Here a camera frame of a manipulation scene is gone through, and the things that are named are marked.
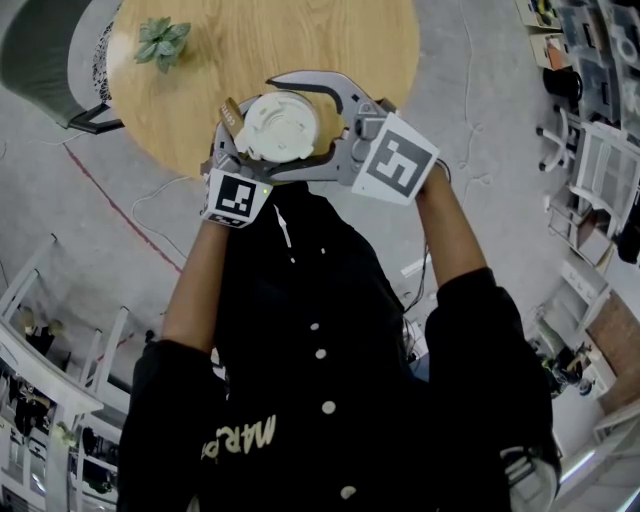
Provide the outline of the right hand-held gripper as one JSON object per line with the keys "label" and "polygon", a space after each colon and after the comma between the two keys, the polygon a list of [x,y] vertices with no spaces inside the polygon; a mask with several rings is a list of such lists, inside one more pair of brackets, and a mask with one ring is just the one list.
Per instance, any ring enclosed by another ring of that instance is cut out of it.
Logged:
{"label": "right hand-held gripper", "polygon": [[266,83],[327,95],[345,121],[342,135],[324,154],[288,163],[260,162],[258,175],[267,183],[337,182],[357,195],[398,205],[415,199],[439,150],[404,121],[392,103],[371,99],[349,77],[334,71],[293,71]]}

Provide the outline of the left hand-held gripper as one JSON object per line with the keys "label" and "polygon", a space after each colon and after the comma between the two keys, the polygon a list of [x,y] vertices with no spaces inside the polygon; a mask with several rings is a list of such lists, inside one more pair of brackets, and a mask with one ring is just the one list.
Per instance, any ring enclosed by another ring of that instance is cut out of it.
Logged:
{"label": "left hand-held gripper", "polygon": [[203,221],[232,228],[253,223],[273,190],[266,172],[269,163],[240,157],[225,124],[216,126],[209,159],[201,166],[205,199]]}

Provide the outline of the white lidded cup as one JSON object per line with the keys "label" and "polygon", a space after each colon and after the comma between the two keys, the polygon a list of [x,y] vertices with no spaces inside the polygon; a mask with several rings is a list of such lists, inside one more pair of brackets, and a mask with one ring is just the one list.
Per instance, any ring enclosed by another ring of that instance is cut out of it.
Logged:
{"label": "white lidded cup", "polygon": [[314,152],[320,132],[313,105],[289,91],[253,98],[244,114],[228,98],[220,114],[236,151],[255,161],[283,164],[306,159]]}

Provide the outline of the person's left forearm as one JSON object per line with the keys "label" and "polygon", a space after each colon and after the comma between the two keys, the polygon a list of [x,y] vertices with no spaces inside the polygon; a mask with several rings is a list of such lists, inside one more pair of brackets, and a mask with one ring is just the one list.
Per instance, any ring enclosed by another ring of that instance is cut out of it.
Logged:
{"label": "person's left forearm", "polygon": [[165,314],[163,340],[211,355],[229,233],[202,222]]}

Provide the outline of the person's right forearm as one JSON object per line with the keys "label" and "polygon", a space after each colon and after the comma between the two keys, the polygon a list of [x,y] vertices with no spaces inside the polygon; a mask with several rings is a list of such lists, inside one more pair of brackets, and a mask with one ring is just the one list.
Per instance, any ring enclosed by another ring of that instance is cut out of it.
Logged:
{"label": "person's right forearm", "polygon": [[449,182],[444,167],[428,174],[416,205],[432,257],[437,286],[487,267],[484,254]]}

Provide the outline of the small potted green plant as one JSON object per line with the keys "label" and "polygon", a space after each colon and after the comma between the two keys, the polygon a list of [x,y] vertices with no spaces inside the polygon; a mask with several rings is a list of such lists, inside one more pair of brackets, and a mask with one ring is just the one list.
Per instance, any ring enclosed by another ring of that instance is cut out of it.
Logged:
{"label": "small potted green plant", "polygon": [[139,28],[139,48],[134,62],[153,62],[162,74],[167,74],[177,65],[190,32],[190,23],[173,24],[170,17],[148,18]]}

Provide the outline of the black white patterned cushion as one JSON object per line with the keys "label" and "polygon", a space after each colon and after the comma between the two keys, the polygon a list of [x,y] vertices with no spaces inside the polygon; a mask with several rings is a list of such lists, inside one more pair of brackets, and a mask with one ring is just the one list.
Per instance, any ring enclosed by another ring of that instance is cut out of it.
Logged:
{"label": "black white patterned cushion", "polygon": [[111,104],[112,96],[107,77],[107,50],[114,22],[111,21],[100,35],[92,60],[92,83],[102,103]]}

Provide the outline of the grey shell chair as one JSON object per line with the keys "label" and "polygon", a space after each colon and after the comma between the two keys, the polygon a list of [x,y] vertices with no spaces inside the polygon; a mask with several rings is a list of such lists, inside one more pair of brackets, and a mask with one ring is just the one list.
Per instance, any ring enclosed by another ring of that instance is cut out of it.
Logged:
{"label": "grey shell chair", "polygon": [[124,127],[119,120],[96,123],[109,106],[86,110],[69,81],[74,32],[92,0],[25,0],[0,39],[0,84],[39,108],[64,129],[100,135]]}

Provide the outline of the cardboard box with orange item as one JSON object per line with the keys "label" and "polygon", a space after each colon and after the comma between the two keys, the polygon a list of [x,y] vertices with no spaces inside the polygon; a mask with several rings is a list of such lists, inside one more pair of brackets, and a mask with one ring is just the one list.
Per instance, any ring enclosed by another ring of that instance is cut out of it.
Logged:
{"label": "cardboard box with orange item", "polygon": [[571,66],[569,48],[563,33],[539,33],[529,36],[538,67],[552,71]]}

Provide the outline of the black round bin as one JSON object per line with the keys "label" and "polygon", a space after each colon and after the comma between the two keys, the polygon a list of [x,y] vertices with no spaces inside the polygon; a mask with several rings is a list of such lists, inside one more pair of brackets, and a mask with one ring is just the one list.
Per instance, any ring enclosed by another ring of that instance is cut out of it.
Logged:
{"label": "black round bin", "polygon": [[565,98],[572,109],[578,108],[584,91],[583,80],[578,72],[569,68],[544,69],[542,79],[549,94]]}

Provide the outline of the cardboard box with yellow items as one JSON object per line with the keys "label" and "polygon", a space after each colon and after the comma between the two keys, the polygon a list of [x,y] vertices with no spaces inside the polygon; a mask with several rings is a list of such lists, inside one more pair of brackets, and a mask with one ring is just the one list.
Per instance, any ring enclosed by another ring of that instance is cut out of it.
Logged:
{"label": "cardboard box with yellow items", "polygon": [[553,10],[540,6],[540,0],[514,0],[522,23],[540,29],[556,29],[557,19]]}

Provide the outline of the person's black buttoned shirt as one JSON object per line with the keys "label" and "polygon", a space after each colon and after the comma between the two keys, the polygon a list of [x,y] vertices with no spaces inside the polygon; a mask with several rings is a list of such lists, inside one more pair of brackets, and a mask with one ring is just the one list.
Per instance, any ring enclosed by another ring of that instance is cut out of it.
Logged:
{"label": "person's black buttoned shirt", "polygon": [[511,512],[556,484],[551,393],[486,266],[443,283],[416,378],[378,258],[323,197],[277,187],[228,232],[211,357],[165,336],[134,369],[118,512]]}

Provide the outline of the white mesh office chair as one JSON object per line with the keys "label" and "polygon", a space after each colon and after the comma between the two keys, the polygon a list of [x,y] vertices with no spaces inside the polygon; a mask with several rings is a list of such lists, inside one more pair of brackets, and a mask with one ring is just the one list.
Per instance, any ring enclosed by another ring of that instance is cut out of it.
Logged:
{"label": "white mesh office chair", "polygon": [[627,140],[621,130],[600,121],[582,121],[556,105],[558,130],[535,128],[538,137],[552,145],[539,163],[549,173],[572,170],[569,189],[620,220],[626,217],[640,189],[640,147]]}

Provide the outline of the white storage shelving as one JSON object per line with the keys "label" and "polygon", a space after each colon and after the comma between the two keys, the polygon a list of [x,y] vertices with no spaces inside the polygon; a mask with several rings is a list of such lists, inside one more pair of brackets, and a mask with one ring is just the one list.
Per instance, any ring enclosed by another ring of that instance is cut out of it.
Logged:
{"label": "white storage shelving", "polygon": [[584,91],[581,118],[604,119],[640,140],[640,0],[540,0],[556,29],[524,26],[529,36],[563,33]]}

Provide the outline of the white metal rack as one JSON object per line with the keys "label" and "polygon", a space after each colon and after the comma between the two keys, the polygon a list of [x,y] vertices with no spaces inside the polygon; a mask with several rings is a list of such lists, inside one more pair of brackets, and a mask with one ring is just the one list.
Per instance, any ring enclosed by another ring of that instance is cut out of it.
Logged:
{"label": "white metal rack", "polygon": [[[89,354],[79,377],[74,378],[57,368],[41,355],[10,324],[18,305],[39,277],[38,264],[57,242],[55,235],[48,235],[26,260],[16,277],[0,296],[0,358],[17,374],[24,377],[55,402],[54,422],[68,428],[91,428],[95,434],[114,442],[120,440],[121,430],[96,417],[94,413],[109,406],[121,413],[129,407],[130,395],[108,382],[118,343],[129,316],[129,309],[122,307],[105,345],[104,356],[99,359],[98,348],[102,333],[96,331],[90,344]],[[45,458],[45,494],[31,490],[31,452],[26,450],[23,459],[23,475],[16,482],[10,480],[4,486],[27,503],[43,512],[82,511],[86,501],[109,507],[111,503],[83,493],[83,456],[78,456],[76,478],[69,472],[69,447],[62,436],[51,431]]]}

